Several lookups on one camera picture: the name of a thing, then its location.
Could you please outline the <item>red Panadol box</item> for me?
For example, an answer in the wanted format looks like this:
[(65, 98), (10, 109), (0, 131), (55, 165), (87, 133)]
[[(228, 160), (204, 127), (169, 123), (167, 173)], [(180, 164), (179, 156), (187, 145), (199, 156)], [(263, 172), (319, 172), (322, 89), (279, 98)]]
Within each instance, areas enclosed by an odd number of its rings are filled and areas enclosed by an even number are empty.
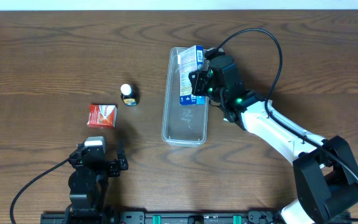
[(116, 105), (90, 105), (87, 126), (90, 128), (116, 127), (117, 106)]

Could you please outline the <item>clear plastic container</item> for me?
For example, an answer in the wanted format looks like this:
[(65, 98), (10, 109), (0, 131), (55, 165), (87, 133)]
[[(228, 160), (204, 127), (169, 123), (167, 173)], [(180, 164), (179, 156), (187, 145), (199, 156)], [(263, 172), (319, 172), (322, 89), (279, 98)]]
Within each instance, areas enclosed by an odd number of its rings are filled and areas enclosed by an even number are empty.
[(207, 139), (208, 98), (193, 96), (188, 76), (181, 73), (186, 50), (170, 51), (161, 137), (171, 146), (198, 147)]

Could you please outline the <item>dark bottle white cap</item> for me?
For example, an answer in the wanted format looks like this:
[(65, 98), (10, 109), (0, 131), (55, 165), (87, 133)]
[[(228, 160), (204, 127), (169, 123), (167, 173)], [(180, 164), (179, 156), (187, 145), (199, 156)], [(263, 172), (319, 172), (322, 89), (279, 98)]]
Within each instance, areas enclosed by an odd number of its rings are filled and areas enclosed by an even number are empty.
[(120, 87), (121, 99), (126, 106), (136, 106), (139, 104), (139, 94), (130, 84), (125, 83)]

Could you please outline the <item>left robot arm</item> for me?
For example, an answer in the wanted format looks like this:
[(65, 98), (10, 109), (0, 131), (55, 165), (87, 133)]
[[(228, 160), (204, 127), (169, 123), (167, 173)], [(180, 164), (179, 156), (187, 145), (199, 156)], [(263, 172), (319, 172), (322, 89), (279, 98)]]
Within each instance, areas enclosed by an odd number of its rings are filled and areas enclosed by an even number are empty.
[(66, 223), (112, 223), (114, 209), (104, 205), (109, 178), (119, 177), (129, 165), (122, 141), (116, 149), (117, 158), (106, 159), (106, 143), (102, 136), (88, 137), (70, 154), (74, 168), (69, 177), (71, 205), (65, 211)]

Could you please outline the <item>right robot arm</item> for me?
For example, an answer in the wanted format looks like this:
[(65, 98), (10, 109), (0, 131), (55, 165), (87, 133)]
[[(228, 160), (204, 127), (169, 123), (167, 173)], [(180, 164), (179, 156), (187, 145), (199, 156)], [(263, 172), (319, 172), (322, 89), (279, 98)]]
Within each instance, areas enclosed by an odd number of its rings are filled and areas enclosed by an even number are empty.
[(351, 223), (345, 211), (358, 203), (358, 165), (346, 140), (313, 134), (245, 88), (230, 55), (190, 72), (195, 96), (218, 103), (230, 123), (267, 142), (292, 166), (297, 199), (280, 211), (283, 223)]

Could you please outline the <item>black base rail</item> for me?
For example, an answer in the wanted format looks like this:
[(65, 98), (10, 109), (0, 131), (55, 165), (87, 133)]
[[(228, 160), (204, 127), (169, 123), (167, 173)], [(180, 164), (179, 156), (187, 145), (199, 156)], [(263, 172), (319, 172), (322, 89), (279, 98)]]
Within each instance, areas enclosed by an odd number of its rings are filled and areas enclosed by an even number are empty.
[(41, 224), (96, 223), (96, 224), (270, 224), (284, 223), (284, 219), (272, 211), (245, 213), (145, 213), (121, 212), (80, 214), (78, 212), (44, 213)]

